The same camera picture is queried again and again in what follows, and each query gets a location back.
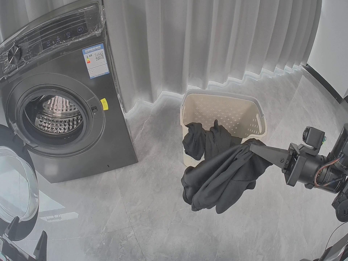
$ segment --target energy label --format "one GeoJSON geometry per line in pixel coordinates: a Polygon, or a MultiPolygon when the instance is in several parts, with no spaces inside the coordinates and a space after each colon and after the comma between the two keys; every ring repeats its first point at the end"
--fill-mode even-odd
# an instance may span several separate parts
{"type": "Polygon", "coordinates": [[[90,78],[105,75],[109,73],[107,60],[105,57],[104,44],[99,44],[82,50],[86,67],[90,78]]]}

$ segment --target stainless steel drum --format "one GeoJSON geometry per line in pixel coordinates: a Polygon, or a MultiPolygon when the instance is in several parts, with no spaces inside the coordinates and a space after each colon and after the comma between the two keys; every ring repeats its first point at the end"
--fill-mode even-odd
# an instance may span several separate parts
{"type": "Polygon", "coordinates": [[[72,133],[83,123],[76,105],[60,96],[44,95],[31,100],[25,115],[35,128],[53,135],[72,133]]]}

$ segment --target qr code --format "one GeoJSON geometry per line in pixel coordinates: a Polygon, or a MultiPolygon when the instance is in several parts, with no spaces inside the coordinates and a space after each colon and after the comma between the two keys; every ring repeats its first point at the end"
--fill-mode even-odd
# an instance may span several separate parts
{"type": "Polygon", "coordinates": [[[105,59],[105,57],[104,57],[104,51],[102,50],[102,51],[96,52],[96,53],[94,54],[94,57],[95,57],[95,60],[96,60],[96,61],[99,61],[99,60],[101,60],[101,59],[105,59]]]}

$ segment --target beige plastic basket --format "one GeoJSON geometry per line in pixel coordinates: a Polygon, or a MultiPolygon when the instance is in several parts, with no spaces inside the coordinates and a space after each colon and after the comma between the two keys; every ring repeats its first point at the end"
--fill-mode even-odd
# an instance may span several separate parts
{"type": "MultiPolygon", "coordinates": [[[[260,138],[267,133],[267,123],[259,102],[252,97],[211,90],[189,90],[182,100],[180,124],[182,138],[189,132],[185,126],[189,123],[201,123],[209,130],[217,119],[228,132],[243,141],[254,137],[260,138]]],[[[196,166],[203,159],[195,160],[184,155],[186,166],[196,166]]]]}

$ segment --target black clothing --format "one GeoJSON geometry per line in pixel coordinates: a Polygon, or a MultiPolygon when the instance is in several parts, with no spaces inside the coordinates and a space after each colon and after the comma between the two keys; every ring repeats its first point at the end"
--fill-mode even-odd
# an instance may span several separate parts
{"type": "Polygon", "coordinates": [[[206,160],[224,152],[233,145],[240,144],[241,138],[231,136],[223,126],[214,121],[214,126],[206,131],[201,123],[190,123],[186,125],[189,133],[185,135],[182,144],[185,154],[200,160],[204,154],[206,160]]]}
{"type": "Polygon", "coordinates": [[[183,199],[193,211],[216,206],[216,212],[221,214],[237,202],[246,189],[254,189],[256,179],[272,163],[249,150],[250,144],[264,145],[260,140],[251,138],[234,145],[234,139],[223,126],[218,126],[217,120],[205,135],[202,125],[199,125],[187,125],[189,133],[183,144],[186,145],[185,152],[199,160],[203,155],[202,140],[205,136],[205,160],[185,170],[181,179],[183,199]]]}

